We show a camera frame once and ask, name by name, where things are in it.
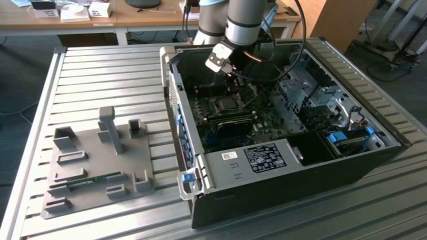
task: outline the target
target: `cardboard box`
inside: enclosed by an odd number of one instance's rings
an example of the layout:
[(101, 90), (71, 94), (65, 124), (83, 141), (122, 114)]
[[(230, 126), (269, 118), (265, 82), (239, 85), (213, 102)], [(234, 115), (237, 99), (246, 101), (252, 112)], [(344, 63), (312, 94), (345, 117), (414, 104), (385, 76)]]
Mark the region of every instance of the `cardboard box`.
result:
[(33, 1), (31, 5), (38, 18), (55, 18), (61, 16), (54, 1)]
[(35, 9), (34, 12), (35, 12), (35, 15), (38, 18), (55, 18), (55, 17), (61, 16), (57, 8), (55, 9), (45, 9), (45, 10)]
[(90, 13), (89, 13), (89, 9), (85, 7), (83, 11), (74, 13), (74, 12), (69, 12), (62, 10), (61, 11), (61, 21), (63, 23), (71, 23), (71, 22), (82, 22), (82, 21), (90, 21)]
[(113, 9), (109, 2), (93, 2), (89, 7), (89, 14), (97, 18), (110, 18)]

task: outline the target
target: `white object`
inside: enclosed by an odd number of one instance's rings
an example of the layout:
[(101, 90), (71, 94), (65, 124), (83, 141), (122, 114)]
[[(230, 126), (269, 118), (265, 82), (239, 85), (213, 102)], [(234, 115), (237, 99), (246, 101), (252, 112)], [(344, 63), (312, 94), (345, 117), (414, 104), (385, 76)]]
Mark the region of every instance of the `white object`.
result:
[(55, 9), (43, 9), (43, 10), (34, 10), (35, 15), (38, 18), (55, 18), (59, 17), (59, 11)]
[(81, 13), (83, 10), (85, 10), (85, 6), (82, 6), (82, 5), (78, 5), (78, 4), (69, 4), (69, 5), (66, 5), (66, 6), (63, 6), (62, 8), (61, 8), (61, 11), (63, 12), (63, 11), (67, 11), (67, 13), (70, 13), (70, 14), (78, 14), (78, 13)]
[(90, 21), (90, 12), (85, 6), (75, 7), (77, 4), (66, 5), (61, 8), (61, 21), (63, 23)]
[(110, 18), (111, 13), (113, 9), (109, 2), (93, 2), (91, 6), (89, 7), (89, 14), (91, 17)]
[(366, 26), (366, 23), (364, 23), (360, 28), (360, 33), (358, 33), (356, 40), (358, 40), (360, 42), (364, 43), (369, 39), (369, 35), (370, 36), (373, 35), (373, 31), (374, 31), (374, 27), (370, 24), (368, 24), (368, 26)]
[[(181, 8), (183, 13), (185, 13), (185, 4), (186, 3), (183, 1), (179, 2), (179, 8)], [(199, 13), (190, 13), (189, 14), (189, 19), (190, 20), (198, 20), (199, 19), (199, 15), (201, 15)]]

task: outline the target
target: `warning label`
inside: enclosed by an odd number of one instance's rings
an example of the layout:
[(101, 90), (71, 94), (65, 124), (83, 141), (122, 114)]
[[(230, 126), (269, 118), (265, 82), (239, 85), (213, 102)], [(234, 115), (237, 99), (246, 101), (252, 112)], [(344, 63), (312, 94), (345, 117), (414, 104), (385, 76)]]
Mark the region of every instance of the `warning label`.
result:
[(256, 173), (262, 173), (288, 165), (274, 143), (248, 148), (245, 149), (245, 154)]

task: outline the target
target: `aluminum table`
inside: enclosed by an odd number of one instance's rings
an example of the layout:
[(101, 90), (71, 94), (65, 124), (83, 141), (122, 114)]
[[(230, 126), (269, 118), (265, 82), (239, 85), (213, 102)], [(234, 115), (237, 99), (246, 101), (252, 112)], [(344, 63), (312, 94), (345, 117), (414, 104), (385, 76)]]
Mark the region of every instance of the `aluminum table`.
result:
[[(356, 184), (241, 219), (191, 229), (162, 86), (166, 44), (75, 47), (53, 57), (7, 207), (0, 239), (421, 239), (427, 236), (427, 130), (336, 48), (309, 40), (414, 146)], [(150, 134), (154, 195), (43, 219), (53, 134), (98, 128), (98, 107), (117, 124), (142, 118)]]

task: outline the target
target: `circuit board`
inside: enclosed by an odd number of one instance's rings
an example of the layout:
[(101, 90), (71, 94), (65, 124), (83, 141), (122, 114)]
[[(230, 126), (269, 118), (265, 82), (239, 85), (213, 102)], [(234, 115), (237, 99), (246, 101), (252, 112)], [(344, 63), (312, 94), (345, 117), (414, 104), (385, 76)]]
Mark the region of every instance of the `circuit board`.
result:
[(269, 91), (256, 85), (234, 94), (189, 101), (206, 153), (270, 142), (289, 134)]

